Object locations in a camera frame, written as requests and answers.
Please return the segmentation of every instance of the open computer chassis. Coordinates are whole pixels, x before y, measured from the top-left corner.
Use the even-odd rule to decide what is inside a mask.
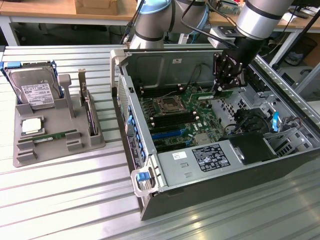
[[[213,98],[219,52],[111,52],[112,98],[142,220],[284,177],[320,152],[320,116],[259,56],[244,73],[247,86]]]

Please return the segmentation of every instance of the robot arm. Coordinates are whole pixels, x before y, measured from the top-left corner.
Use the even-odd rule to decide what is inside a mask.
[[[190,0],[138,0],[144,1],[135,24],[130,49],[158,49],[164,47],[165,32],[196,34],[181,23],[181,17]],[[191,26],[203,29],[209,16],[206,0],[196,0],[183,18]]]
[[[196,34],[203,32],[209,9],[206,0],[139,0],[145,1],[136,21],[131,49],[163,48],[165,32]],[[213,56],[215,81],[213,95],[245,86],[243,69],[256,57],[288,10],[293,0],[247,0],[237,21],[235,46]]]
[[[234,44],[237,48],[226,49],[222,54],[215,53],[213,94],[222,90],[245,86],[241,73],[256,57],[283,14],[293,0],[247,0],[237,21],[239,33]]]

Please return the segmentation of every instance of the power supply label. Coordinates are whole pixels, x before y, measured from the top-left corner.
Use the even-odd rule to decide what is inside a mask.
[[[230,166],[230,162],[219,144],[192,149],[192,152],[203,172]]]

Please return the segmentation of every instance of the wooden tabletop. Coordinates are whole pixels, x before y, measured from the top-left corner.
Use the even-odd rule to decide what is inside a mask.
[[[23,17],[44,17],[44,18],[78,18],[78,19],[105,19],[105,20],[124,20],[128,21],[136,11],[136,0],[118,0],[118,15],[90,15],[76,14],[75,0],[23,0],[22,2],[8,2],[0,0],[0,13],[3,16],[23,16]],[[229,25],[229,22],[217,13],[210,13],[209,17],[212,25]],[[308,19],[296,18],[288,28],[304,28],[311,17]],[[278,28],[284,28],[287,22],[281,20]],[[312,26],[312,29],[320,30],[320,19]]]
[[[136,11],[136,0],[118,0],[118,15],[77,14],[75,0],[23,0],[4,1],[0,13],[3,16],[130,20]]]

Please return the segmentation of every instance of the aluminum profile table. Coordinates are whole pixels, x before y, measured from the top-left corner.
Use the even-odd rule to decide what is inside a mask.
[[[140,221],[111,101],[109,52],[119,45],[7,47],[2,60],[54,59],[79,90],[86,68],[106,146],[14,168],[15,95],[0,77],[0,239],[305,240],[320,238],[320,161],[285,178]]]

